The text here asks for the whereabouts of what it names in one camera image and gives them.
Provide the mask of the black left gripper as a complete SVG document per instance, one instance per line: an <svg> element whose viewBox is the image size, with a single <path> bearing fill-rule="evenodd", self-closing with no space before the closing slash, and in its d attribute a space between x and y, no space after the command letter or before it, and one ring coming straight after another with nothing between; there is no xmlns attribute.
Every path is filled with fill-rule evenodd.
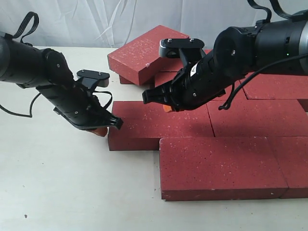
<svg viewBox="0 0 308 231"><path fill-rule="evenodd" d="M102 107L98 98L81 85L71 88L48 85L36 89L55 106L59 115L79 130L105 137L107 127L120 129L123 125L121 118Z"/></svg>

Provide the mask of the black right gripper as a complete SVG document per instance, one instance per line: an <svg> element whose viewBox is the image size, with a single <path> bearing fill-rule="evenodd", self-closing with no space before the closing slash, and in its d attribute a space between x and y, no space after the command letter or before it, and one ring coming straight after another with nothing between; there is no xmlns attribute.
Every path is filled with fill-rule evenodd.
<svg viewBox="0 0 308 231"><path fill-rule="evenodd" d="M163 104L166 113L194 110L225 94L236 82L218 69L212 58L204 57L195 65L188 65L174 79L142 93L143 103Z"/></svg>

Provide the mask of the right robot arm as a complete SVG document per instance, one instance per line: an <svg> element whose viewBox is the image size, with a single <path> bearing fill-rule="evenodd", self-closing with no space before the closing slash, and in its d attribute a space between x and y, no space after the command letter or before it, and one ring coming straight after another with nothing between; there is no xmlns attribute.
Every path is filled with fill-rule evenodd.
<svg viewBox="0 0 308 231"><path fill-rule="evenodd" d="M194 110L231 93L219 107L228 110L240 87L259 74L305 76L308 73L308 23L283 20L223 30L210 52L196 38L160 41L159 55L180 59L175 77L142 93L144 103L170 106L172 111Z"/></svg>

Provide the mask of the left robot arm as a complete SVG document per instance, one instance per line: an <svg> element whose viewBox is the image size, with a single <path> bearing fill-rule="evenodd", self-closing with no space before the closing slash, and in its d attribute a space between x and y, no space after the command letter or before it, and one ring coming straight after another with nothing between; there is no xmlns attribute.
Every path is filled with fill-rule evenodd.
<svg viewBox="0 0 308 231"><path fill-rule="evenodd" d="M79 130L105 136L109 127L120 129L123 120L107 108L112 100L101 106L97 87L106 88L110 75L82 69L78 79L68 67L64 55L53 49L37 49L13 41L9 34L0 37L0 80L27 89L35 88L54 105L61 115Z"/></svg>

